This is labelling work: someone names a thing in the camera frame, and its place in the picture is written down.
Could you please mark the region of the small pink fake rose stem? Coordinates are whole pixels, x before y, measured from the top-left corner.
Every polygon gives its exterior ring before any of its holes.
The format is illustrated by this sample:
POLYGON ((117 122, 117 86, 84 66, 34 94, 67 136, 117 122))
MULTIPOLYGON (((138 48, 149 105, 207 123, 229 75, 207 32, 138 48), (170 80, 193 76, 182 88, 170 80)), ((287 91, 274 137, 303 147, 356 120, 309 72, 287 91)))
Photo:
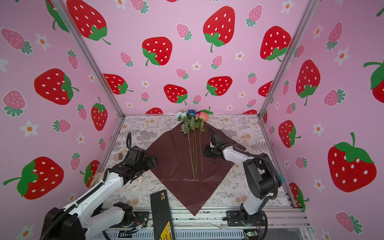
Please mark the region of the small pink fake rose stem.
POLYGON ((195 116, 195 145, 196 145, 196 172, 199 172, 199 160, 201 159, 201 147, 200 147, 200 126, 201 126, 201 121, 200 121, 200 114, 197 113, 195 116))

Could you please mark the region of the white fake flower stem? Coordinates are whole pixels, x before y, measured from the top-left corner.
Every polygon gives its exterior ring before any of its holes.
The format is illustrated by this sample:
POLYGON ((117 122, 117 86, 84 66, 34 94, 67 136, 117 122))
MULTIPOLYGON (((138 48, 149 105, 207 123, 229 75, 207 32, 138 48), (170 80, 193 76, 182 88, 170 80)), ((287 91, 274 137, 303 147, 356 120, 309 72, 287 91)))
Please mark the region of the white fake flower stem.
POLYGON ((182 122, 181 132, 184 135, 186 135, 187 139, 188 139, 191 167, 192 167, 193 177, 195 179, 196 178, 196 172, 195 172, 195 167, 194 167, 194 159, 193 159, 193 155, 192 155, 192 145, 191 145, 191 139, 190 139, 190 131, 191 131, 190 122, 191 122, 191 117, 184 110, 179 110, 176 113, 176 120, 182 122))

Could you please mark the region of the dark red wrapping paper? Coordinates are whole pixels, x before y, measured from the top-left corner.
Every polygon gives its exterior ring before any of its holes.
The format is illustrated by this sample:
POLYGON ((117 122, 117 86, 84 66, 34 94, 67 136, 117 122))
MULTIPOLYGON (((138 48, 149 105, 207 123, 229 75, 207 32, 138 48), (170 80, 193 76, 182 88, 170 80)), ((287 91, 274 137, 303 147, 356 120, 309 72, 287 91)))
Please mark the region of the dark red wrapping paper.
POLYGON ((154 175, 193 215, 199 212, 226 175, 239 169, 232 162, 214 164, 214 159, 203 157, 194 179, 188 139, 181 132, 180 124, 162 134, 147 152, 158 160, 158 165, 152 169, 154 175))

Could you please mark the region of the blue fake rose stem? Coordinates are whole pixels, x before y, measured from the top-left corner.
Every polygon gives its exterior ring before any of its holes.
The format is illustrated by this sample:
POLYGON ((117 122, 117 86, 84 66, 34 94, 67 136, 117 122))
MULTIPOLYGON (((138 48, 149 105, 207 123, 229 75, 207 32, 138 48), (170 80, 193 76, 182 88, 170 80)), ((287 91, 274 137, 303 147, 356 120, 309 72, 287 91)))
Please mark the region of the blue fake rose stem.
POLYGON ((196 147, 196 111, 195 110, 188 110, 188 116, 189 116, 189 124, 192 134, 192 156, 193 156, 193 170, 194 170, 194 178, 197 177, 198 170, 197 170, 197 147, 196 147))

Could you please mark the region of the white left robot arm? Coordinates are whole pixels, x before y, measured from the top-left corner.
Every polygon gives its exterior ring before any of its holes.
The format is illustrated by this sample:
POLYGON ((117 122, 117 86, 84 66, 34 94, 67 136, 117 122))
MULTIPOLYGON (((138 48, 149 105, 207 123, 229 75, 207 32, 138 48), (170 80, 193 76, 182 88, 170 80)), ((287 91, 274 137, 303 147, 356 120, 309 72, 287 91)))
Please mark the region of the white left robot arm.
POLYGON ((126 140, 128 153, 85 194, 65 207, 51 209, 45 216, 42 240, 90 240, 106 229, 121 225, 137 231, 140 223, 132 206, 118 202, 102 211, 103 202, 115 191, 138 179, 144 172, 156 167, 158 160, 146 150, 132 146, 132 136, 126 140))

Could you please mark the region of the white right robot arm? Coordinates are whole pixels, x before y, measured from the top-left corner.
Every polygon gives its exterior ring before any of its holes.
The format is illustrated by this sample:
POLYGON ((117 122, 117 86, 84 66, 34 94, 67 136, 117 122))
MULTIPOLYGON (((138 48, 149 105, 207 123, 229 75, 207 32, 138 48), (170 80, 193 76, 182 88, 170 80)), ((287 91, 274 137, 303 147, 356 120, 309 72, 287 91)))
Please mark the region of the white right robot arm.
POLYGON ((205 147, 204 156, 220 159, 239 165, 244 169, 250 194, 241 204, 238 212, 227 212, 229 226, 244 225, 267 226, 267 217, 263 211, 269 200, 278 196, 282 180, 267 154, 255 155, 238 147, 234 141, 224 141, 220 133, 208 127, 210 145, 205 147))

